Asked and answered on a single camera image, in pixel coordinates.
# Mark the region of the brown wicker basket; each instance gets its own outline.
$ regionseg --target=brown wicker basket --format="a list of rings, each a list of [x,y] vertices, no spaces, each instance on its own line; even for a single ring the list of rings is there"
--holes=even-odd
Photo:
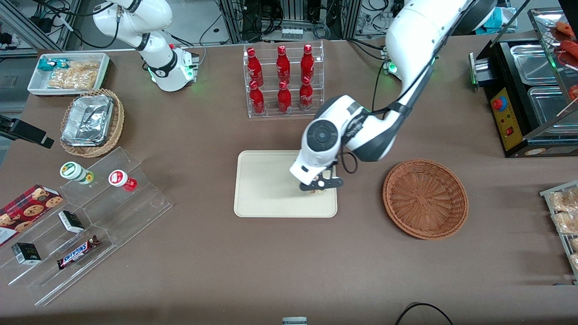
[[[112,91],[107,89],[93,90],[80,96],[83,97],[83,96],[96,96],[96,95],[107,95],[114,99],[113,116],[110,121],[108,140],[105,142],[104,145],[100,147],[73,147],[65,144],[62,140],[60,140],[60,145],[69,154],[73,154],[75,156],[82,156],[85,158],[94,158],[102,156],[103,154],[114,149],[116,143],[118,142],[118,139],[120,138],[120,134],[123,131],[123,122],[124,122],[123,103],[121,103],[120,100],[118,100],[118,97]],[[64,113],[64,118],[62,119],[62,123],[60,124],[61,132],[64,131],[64,126],[66,125],[66,121],[68,120],[68,114],[71,111],[71,107],[72,103],[68,105],[68,109],[66,110],[66,113]]]
[[[468,217],[464,186],[431,160],[407,160],[393,167],[383,183],[383,202],[399,228],[421,239],[452,236]]]

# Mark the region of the brown tablecloth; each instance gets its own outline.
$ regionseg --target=brown tablecloth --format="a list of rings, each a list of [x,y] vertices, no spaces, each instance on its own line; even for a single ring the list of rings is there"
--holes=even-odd
[[[309,119],[249,120],[242,46],[210,48],[199,80],[176,93],[155,86],[135,51],[109,52],[107,88],[126,118],[119,145],[174,207],[46,307],[25,288],[1,284],[0,323],[393,324],[414,301],[455,323],[578,320],[578,288],[538,192],[578,178],[576,158],[505,159],[483,93],[470,89],[467,54],[487,37],[450,38],[389,155],[363,163],[331,219],[242,219],[233,212],[237,156],[297,150]],[[326,98],[370,106],[379,62],[347,42],[325,42]],[[379,108],[399,94],[382,76]],[[70,98],[30,96],[23,120],[58,139]],[[450,168],[470,201],[464,227],[443,241],[402,232],[385,214],[388,170],[411,158]],[[66,161],[96,159],[16,141],[0,168],[0,202],[32,184],[58,187]],[[442,323],[411,311],[406,324]]]

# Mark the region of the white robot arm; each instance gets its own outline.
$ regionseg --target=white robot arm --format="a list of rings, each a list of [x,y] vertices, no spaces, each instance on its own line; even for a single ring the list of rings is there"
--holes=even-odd
[[[302,190],[343,184],[341,178],[322,177],[322,172],[333,166],[342,145],[361,161],[379,161],[390,151],[399,128],[429,81],[435,56],[477,2],[412,0],[406,3],[386,36],[387,51],[402,81],[401,95],[376,112],[370,112],[347,95],[327,101],[305,129],[301,150],[290,168],[301,181]],[[377,118],[378,114],[384,114],[383,119]]]
[[[173,13],[165,0],[112,0],[94,7],[97,28],[134,47],[149,66],[153,81],[164,91],[176,91],[194,82],[196,70],[191,53],[172,49],[158,31],[171,25]]]

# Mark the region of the yellow control panel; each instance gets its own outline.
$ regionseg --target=yellow control panel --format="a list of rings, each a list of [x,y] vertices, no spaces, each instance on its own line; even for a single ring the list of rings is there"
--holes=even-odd
[[[510,150],[522,142],[522,132],[505,88],[492,98],[490,105],[492,105],[492,111],[494,112],[494,118],[496,119],[504,148]]]

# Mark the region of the coca-cola bottle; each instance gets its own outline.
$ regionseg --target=coca-cola bottle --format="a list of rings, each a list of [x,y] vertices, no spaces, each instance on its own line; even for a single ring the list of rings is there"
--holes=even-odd
[[[313,87],[311,87],[311,78],[304,76],[301,79],[302,85],[299,89],[299,108],[307,112],[311,110],[311,105],[313,104]]]
[[[281,45],[277,48],[277,75],[280,81],[289,83],[291,77],[291,63],[287,58],[287,49]]]
[[[283,115],[291,113],[291,93],[287,89],[287,86],[287,81],[279,82],[279,93],[277,93],[279,112]]]
[[[247,63],[247,69],[249,69],[249,76],[251,80],[255,80],[257,82],[257,86],[263,86],[263,70],[261,68],[261,62],[255,56],[255,49],[249,47],[247,49],[247,55],[249,56],[249,61]]]
[[[301,58],[301,79],[307,76],[310,80],[313,80],[313,64],[315,63],[315,59],[313,58],[313,54],[311,54],[313,48],[311,44],[305,44],[303,47],[303,57]]]
[[[251,106],[253,111],[257,115],[265,114],[265,100],[263,99],[263,93],[259,89],[259,86],[255,80],[249,82],[249,98],[251,99]]]

